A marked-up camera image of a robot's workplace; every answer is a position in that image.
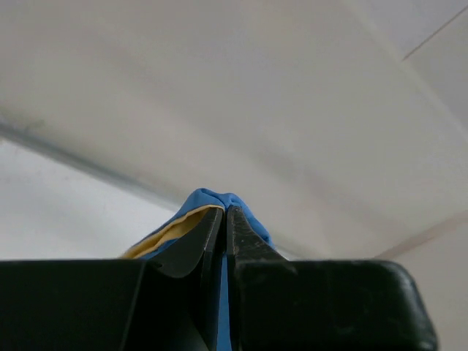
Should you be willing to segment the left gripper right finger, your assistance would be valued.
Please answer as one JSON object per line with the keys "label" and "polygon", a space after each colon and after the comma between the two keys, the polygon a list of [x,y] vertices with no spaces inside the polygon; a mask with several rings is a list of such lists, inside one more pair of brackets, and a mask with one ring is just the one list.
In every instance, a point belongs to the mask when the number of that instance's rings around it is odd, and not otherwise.
{"label": "left gripper right finger", "polygon": [[254,231],[239,206],[227,210],[226,234],[230,341],[234,350],[253,350],[270,325],[273,274],[291,263]]}

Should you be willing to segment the blue yellow printed cloth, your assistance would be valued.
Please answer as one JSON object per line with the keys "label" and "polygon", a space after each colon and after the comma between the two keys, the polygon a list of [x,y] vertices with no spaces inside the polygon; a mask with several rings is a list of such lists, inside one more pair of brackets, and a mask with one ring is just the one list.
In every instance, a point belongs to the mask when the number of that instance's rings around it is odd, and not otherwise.
{"label": "blue yellow printed cloth", "polygon": [[[255,218],[245,202],[233,193],[216,193],[210,189],[194,190],[179,210],[164,224],[152,233],[142,238],[123,253],[123,258],[149,259],[166,250],[179,238],[186,235],[203,218],[210,208],[221,208],[227,211],[236,206],[243,210],[244,215],[253,231],[256,232],[270,247],[274,247],[268,231]],[[220,281],[218,331],[216,348],[222,351],[232,349],[230,342],[230,319],[228,300],[227,258],[222,258],[222,273]]]}

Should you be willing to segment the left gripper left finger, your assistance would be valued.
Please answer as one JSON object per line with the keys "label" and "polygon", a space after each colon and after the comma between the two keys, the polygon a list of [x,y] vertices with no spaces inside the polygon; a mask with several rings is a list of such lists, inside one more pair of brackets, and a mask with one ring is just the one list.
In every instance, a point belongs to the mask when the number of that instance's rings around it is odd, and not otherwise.
{"label": "left gripper left finger", "polygon": [[210,208],[186,235],[151,258],[158,350],[215,350],[222,275],[223,210]]}

